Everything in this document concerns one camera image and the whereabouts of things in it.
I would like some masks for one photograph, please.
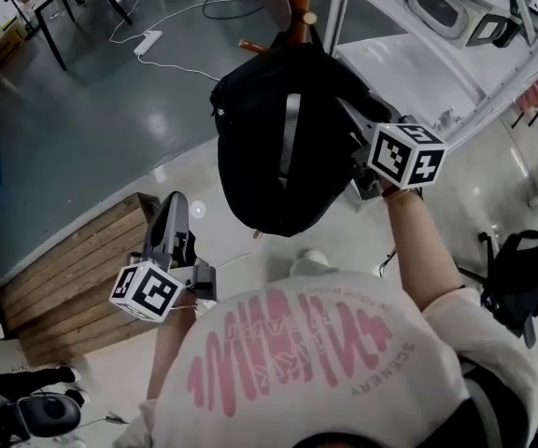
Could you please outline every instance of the black backpack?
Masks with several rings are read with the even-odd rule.
[[[300,109],[284,174],[292,94],[300,94]],[[366,141],[338,98],[370,121],[399,117],[317,43],[271,49],[218,83],[211,103],[219,175],[230,208],[244,224],[290,237],[319,221],[350,182],[351,155]]]

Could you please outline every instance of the wooden pallet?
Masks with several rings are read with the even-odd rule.
[[[154,328],[108,301],[139,251],[156,198],[134,194],[61,241],[0,291],[7,330],[32,366],[61,362]]]

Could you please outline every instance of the white t-shirt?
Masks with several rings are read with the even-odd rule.
[[[324,432],[418,446],[469,398],[458,356],[519,396],[533,435],[538,364],[474,289],[421,313],[365,273],[286,279],[197,320],[115,446],[293,447]]]

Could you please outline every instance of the gray floor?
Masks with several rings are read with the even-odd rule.
[[[134,25],[122,25],[116,38],[203,1],[139,0]],[[313,1],[321,32],[330,1]],[[208,100],[213,81],[140,64],[133,55],[136,40],[107,41],[119,16],[105,0],[83,8],[71,4],[77,24],[64,14],[48,24],[67,72],[40,32],[2,72],[15,90],[0,85],[0,278],[110,194],[216,135]],[[123,1],[125,8],[132,4]],[[256,5],[222,4],[209,12],[241,13]],[[362,1],[352,0],[348,8],[341,41],[401,32]],[[270,45],[276,34],[265,12],[212,21],[198,8],[159,29],[163,38],[146,59],[217,77],[251,57],[237,47],[241,38]]]

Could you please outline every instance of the hand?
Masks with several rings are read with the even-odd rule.
[[[393,188],[393,183],[388,181],[385,177],[379,177],[379,186],[381,187],[381,192],[386,189]]]
[[[191,290],[182,290],[182,293],[177,296],[174,307],[188,307],[196,305],[196,295]]]

